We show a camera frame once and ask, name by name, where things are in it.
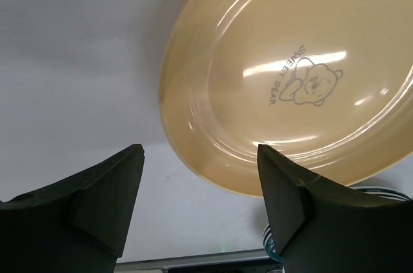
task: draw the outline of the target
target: plate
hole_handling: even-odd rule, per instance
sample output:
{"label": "plate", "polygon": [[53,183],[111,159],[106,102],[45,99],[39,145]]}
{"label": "plate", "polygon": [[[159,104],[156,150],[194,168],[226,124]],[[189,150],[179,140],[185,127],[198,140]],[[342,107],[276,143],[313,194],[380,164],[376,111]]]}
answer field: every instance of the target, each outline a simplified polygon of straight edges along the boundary
{"label": "plate", "polygon": [[413,0],[187,0],[159,100],[184,164],[262,197],[268,144],[351,185],[413,151]]}

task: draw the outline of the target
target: white surface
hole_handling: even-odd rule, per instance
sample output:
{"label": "white surface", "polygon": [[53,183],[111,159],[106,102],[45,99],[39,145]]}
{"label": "white surface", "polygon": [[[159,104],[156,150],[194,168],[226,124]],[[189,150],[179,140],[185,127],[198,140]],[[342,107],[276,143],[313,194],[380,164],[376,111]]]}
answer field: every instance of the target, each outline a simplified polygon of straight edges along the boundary
{"label": "white surface", "polygon": [[[193,175],[161,128],[159,69],[183,1],[0,0],[0,199],[142,143],[145,169],[121,261],[261,248],[262,200]],[[412,164],[371,185],[413,196]]]}

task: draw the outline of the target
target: yellow plate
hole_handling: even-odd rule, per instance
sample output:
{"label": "yellow plate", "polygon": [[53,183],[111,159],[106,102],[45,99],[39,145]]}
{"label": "yellow plate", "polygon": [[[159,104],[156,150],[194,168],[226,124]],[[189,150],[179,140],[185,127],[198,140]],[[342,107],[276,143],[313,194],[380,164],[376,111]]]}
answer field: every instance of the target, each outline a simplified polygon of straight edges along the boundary
{"label": "yellow plate", "polygon": [[413,151],[413,0],[188,0],[160,107],[185,165],[261,197],[260,143],[343,185]]}

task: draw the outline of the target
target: bear illustration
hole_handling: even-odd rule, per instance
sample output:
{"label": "bear illustration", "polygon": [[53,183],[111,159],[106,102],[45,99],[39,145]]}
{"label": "bear illustration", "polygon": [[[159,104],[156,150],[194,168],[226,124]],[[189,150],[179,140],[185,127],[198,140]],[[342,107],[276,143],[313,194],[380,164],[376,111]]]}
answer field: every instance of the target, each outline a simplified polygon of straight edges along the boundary
{"label": "bear illustration", "polygon": [[293,101],[297,105],[312,103],[321,106],[343,76],[343,71],[333,71],[326,64],[316,65],[309,58],[297,62],[291,79],[279,95],[282,101]]}

